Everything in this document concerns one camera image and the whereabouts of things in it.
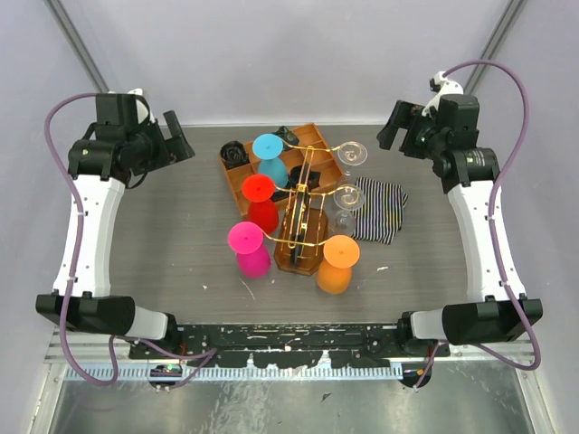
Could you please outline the wooden compartment tray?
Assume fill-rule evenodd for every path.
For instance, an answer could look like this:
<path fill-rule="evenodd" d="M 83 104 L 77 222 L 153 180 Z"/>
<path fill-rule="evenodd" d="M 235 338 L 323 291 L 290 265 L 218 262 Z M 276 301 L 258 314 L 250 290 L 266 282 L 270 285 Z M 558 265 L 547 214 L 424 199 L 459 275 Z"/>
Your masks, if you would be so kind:
<path fill-rule="evenodd" d="M 327 193 L 333 190 L 337 181 L 343 175 L 343 169 L 338 162 L 337 155 L 326 151 L 326 149 L 330 149 L 330 146 L 318 126 L 315 123 L 308 123 L 294 127 L 291 131 L 299 140 L 299 146 L 302 146 L 302 149 L 290 148 L 280 154 L 280 159 L 286 166 L 288 173 L 294 167 L 302 166 L 305 147 L 313 146 L 317 151 L 309 153 L 307 161 L 311 163 L 311 169 L 314 172 L 320 172 L 320 177 L 318 187 L 311 188 L 311 191 L 314 193 Z M 242 219 L 246 220 L 250 202 L 242 194 L 242 183 L 247 177 L 258 172 L 261 160 L 252 152 L 252 141 L 245 142 L 242 145 L 247 155 L 243 165 L 231 165 L 228 160 L 223 158 L 221 152 L 218 152 L 218 157 L 239 213 Z"/>

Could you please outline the blue plastic wine glass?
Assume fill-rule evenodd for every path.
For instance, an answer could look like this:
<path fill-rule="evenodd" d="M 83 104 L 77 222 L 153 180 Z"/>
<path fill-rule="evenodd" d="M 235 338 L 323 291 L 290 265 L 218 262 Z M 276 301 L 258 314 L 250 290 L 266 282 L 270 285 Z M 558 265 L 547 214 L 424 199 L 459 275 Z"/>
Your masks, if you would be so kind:
<path fill-rule="evenodd" d="M 252 143 L 252 152 L 260 159 L 258 173 L 267 175 L 276 186 L 285 188 L 288 172 L 280 155 L 283 151 L 283 141 L 273 134 L 258 136 Z"/>

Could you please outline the striped cloth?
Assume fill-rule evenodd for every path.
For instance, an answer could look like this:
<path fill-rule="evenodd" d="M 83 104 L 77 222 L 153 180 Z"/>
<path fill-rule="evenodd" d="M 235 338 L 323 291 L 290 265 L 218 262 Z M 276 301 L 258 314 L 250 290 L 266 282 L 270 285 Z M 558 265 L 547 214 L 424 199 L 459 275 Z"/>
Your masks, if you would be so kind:
<path fill-rule="evenodd" d="M 355 186 L 365 195 L 365 203 L 354 212 L 353 239 L 390 244 L 402 228 L 407 193 L 399 184 L 367 177 L 358 177 Z"/>

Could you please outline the red plastic wine glass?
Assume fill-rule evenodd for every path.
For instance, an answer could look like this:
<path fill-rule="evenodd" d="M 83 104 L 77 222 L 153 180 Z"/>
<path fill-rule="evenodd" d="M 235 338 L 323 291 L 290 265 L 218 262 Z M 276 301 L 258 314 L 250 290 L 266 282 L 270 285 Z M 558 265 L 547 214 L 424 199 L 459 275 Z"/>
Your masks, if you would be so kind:
<path fill-rule="evenodd" d="M 267 234 L 274 233 L 280 222 L 278 209 L 271 199 L 275 191 L 276 185 L 267 175 L 251 175 L 242 184 L 242 194 L 250 202 L 249 221 Z"/>

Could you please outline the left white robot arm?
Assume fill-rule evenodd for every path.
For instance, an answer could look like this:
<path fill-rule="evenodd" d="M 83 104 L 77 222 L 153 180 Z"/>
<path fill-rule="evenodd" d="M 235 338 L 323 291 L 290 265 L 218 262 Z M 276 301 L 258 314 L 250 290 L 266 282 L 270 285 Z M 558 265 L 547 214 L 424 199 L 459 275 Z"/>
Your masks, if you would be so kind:
<path fill-rule="evenodd" d="M 35 309 L 72 332 L 146 339 L 161 358 L 181 347 L 176 318 L 139 307 L 130 296 L 110 293 L 109 260 L 115 220 L 132 177 L 194 156 L 174 111 L 164 118 L 164 137 L 141 89 L 98 93 L 96 119 L 68 152 L 65 181 L 75 188 L 62 264 L 52 292 Z"/>

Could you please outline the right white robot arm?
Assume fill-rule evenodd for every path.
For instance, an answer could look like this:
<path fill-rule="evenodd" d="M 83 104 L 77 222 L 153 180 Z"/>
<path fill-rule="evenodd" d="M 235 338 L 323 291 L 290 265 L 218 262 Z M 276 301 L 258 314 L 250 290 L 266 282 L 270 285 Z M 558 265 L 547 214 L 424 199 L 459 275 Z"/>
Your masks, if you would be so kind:
<path fill-rule="evenodd" d="M 430 311 L 405 312 L 397 322 L 396 343 L 416 356 L 429 343 L 497 344 L 517 340 L 543 315 L 539 299 L 527 296 L 509 249 L 494 246 L 508 238 L 495 152 L 477 141 L 479 102 L 470 95 L 444 95 L 433 115 L 421 105 L 399 100 L 377 140 L 392 146 L 404 130 L 405 156 L 429 159 L 455 213 L 467 265 L 467 302 Z"/>

